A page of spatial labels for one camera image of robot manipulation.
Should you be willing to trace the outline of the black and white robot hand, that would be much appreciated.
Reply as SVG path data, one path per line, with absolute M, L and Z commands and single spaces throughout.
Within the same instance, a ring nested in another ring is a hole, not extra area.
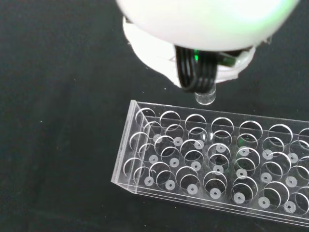
M 136 56 L 186 92 L 236 79 L 297 0 L 119 0 Z

